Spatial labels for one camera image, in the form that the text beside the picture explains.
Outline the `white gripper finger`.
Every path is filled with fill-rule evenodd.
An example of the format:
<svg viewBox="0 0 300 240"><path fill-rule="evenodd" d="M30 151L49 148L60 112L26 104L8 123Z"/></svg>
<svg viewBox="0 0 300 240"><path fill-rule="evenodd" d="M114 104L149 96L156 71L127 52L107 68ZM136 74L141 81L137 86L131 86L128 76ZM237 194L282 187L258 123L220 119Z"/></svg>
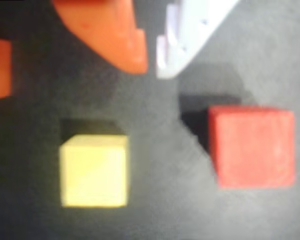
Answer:
<svg viewBox="0 0 300 240"><path fill-rule="evenodd" d="M172 79L185 70L237 0L177 0L166 8L165 32L156 39L156 76Z"/></svg>

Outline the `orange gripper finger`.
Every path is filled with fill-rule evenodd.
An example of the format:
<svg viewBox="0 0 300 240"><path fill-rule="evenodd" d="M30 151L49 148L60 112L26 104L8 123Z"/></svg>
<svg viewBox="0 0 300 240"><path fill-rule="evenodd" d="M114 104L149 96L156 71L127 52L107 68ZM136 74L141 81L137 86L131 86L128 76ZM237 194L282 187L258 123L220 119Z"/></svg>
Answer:
<svg viewBox="0 0 300 240"><path fill-rule="evenodd" d="M108 63L130 74L148 70L145 31L131 0L54 0L65 27Z"/></svg>

